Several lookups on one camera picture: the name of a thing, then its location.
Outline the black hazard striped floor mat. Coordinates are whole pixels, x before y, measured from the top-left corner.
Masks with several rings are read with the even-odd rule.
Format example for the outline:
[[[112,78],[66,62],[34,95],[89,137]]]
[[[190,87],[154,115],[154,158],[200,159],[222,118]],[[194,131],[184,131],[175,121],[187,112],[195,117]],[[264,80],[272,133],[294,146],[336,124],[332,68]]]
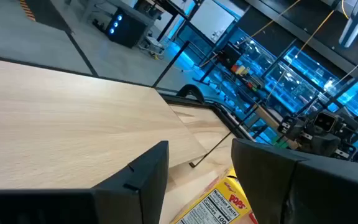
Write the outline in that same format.
[[[30,20],[71,33],[70,27],[50,0],[19,0],[19,4]]]

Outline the white board panel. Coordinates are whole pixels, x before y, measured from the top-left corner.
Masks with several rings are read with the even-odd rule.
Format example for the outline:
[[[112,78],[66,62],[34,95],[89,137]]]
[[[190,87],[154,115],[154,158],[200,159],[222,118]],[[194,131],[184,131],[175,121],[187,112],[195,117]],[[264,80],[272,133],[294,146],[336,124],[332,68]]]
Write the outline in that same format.
[[[215,44],[244,13],[244,9],[230,0],[204,0],[190,23]]]

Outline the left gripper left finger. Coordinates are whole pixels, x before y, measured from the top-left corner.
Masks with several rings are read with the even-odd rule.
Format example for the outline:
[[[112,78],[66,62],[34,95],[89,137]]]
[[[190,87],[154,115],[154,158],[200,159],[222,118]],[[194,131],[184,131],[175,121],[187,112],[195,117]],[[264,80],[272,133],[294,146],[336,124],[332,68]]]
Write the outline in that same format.
[[[168,164],[160,141],[92,188],[0,190],[0,224],[158,224]]]

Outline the black metal table frame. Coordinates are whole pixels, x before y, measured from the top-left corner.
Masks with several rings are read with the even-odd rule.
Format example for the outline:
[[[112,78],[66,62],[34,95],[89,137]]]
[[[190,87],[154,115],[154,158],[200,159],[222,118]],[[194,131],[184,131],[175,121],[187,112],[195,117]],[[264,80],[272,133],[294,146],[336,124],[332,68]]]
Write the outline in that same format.
[[[168,104],[211,110],[219,118],[219,120],[222,121],[223,124],[230,130],[230,132],[235,135],[235,137],[252,140],[252,138],[248,135],[246,131],[241,130],[239,126],[240,119],[236,116],[232,117],[231,113],[222,104],[217,103],[215,101],[205,101],[204,103],[200,103],[199,101],[194,99],[176,96],[175,90],[169,90],[166,88],[157,87],[156,90]]]

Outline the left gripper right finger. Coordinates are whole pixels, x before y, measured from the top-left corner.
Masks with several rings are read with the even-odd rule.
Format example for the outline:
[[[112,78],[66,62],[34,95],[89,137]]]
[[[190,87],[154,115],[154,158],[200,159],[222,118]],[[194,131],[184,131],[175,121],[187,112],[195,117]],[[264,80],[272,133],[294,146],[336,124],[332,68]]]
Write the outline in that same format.
[[[246,139],[231,158],[259,224],[358,224],[358,163]]]

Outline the yellow Corn Pops cereal box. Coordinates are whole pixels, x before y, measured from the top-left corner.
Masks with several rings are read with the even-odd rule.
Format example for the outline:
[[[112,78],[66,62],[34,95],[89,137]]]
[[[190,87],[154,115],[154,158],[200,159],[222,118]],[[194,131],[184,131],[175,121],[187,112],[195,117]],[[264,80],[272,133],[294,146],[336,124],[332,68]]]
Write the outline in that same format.
[[[235,224],[251,213],[250,203],[231,167],[187,203],[170,224]]]

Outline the black computer tower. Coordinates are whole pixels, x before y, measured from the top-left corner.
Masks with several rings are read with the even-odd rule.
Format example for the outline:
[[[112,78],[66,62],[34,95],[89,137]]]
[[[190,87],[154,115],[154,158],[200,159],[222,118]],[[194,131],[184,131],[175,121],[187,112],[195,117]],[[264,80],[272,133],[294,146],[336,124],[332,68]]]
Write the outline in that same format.
[[[131,49],[139,43],[148,25],[149,22],[145,19],[119,7],[112,15],[104,34],[111,42]]]

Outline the black arched bracket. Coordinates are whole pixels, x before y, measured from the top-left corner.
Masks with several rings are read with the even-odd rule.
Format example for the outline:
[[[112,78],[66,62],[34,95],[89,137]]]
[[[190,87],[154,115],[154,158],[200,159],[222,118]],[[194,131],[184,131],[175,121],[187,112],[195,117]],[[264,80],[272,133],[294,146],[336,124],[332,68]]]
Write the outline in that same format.
[[[183,98],[186,98],[189,95],[194,96],[196,100],[200,103],[205,102],[203,93],[196,85],[186,84],[176,94],[176,96]]]

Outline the black metal storage rack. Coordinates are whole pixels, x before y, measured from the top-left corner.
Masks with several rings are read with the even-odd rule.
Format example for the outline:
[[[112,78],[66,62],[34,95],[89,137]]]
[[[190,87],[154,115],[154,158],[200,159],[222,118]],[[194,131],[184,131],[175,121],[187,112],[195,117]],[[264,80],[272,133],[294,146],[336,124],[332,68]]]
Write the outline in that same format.
[[[198,80],[201,91],[208,99],[230,104],[266,99],[267,73],[294,41],[293,35],[276,28],[255,37],[236,28]]]

